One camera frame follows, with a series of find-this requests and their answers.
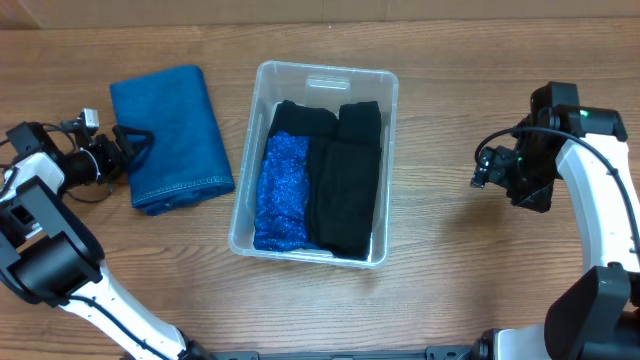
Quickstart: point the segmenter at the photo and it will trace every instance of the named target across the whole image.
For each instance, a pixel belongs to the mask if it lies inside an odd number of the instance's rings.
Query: folded black fabric
[[[276,108],[269,137],[278,131],[286,131],[293,136],[331,136],[338,126],[338,118],[327,109],[314,109],[296,105],[285,100]]]
[[[335,138],[309,145],[305,224],[309,241],[335,256],[364,260],[369,253],[381,127],[377,102],[343,105]]]
[[[337,141],[380,148],[382,120],[377,101],[342,105],[339,115]]]

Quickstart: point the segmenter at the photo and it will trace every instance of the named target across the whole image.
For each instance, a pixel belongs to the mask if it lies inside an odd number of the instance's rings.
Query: plastic container
[[[382,114],[380,178],[370,238],[364,261],[341,259],[328,251],[275,252],[253,247],[256,186],[269,127],[276,106],[283,100],[320,107],[338,113],[343,104],[378,101]],[[398,100],[398,78],[389,71],[340,68],[323,65],[267,61],[260,65],[253,91],[249,129],[244,146],[236,201],[231,219],[229,246],[238,255],[314,263],[376,268],[389,252],[391,179]]]

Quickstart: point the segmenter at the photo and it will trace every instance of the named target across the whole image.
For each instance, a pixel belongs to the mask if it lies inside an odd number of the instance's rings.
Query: wood grain surface
[[[0,131],[92,107],[107,132],[115,121],[110,83],[193,63],[204,70],[237,180],[256,69],[270,59],[398,76],[384,267],[235,255],[227,245],[234,195],[146,217],[131,208],[123,178],[101,204],[66,201],[123,285],[211,350],[418,349],[542,322],[582,266],[564,185],[552,210],[537,214],[511,207],[495,186],[470,189],[469,180],[478,142],[520,121],[531,92],[549,80],[575,82],[583,104],[621,112],[636,186],[640,180],[640,19],[3,31]],[[5,146],[0,161],[10,159]],[[123,353],[84,320],[5,288],[0,324],[0,359]]]

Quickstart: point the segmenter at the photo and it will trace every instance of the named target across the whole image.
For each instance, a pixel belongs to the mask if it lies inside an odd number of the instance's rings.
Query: blue towel
[[[111,84],[111,98],[118,124],[154,134],[127,171],[134,208],[159,215],[235,189],[200,68]]]

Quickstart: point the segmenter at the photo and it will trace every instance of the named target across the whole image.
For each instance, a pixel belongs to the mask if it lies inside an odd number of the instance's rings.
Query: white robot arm
[[[58,150],[42,124],[23,123],[7,132],[18,156],[0,190],[0,280],[27,302],[59,306],[86,319],[135,359],[209,360],[210,354],[118,283],[100,244],[60,200],[70,188],[118,176],[153,139],[117,126],[112,142],[105,135],[94,138],[97,127],[91,109],[56,127],[76,136],[80,151],[68,154]],[[132,144],[127,134],[147,140]],[[46,236],[30,240],[39,232]],[[26,241],[34,243],[18,251]]]
[[[630,298],[637,306],[640,297],[634,286],[640,272],[638,239],[632,235],[637,232],[640,203],[629,174],[629,148],[620,116],[580,107],[575,85],[561,83],[534,92],[531,108],[518,127],[501,132],[518,138],[514,150],[482,148],[487,141],[481,144],[472,185],[496,183],[507,189],[514,205],[545,212],[553,181],[562,178],[576,215],[585,275],[549,309],[545,324],[488,331],[476,343],[474,356],[638,359],[640,321],[623,308]],[[564,134],[553,134],[558,130]]]

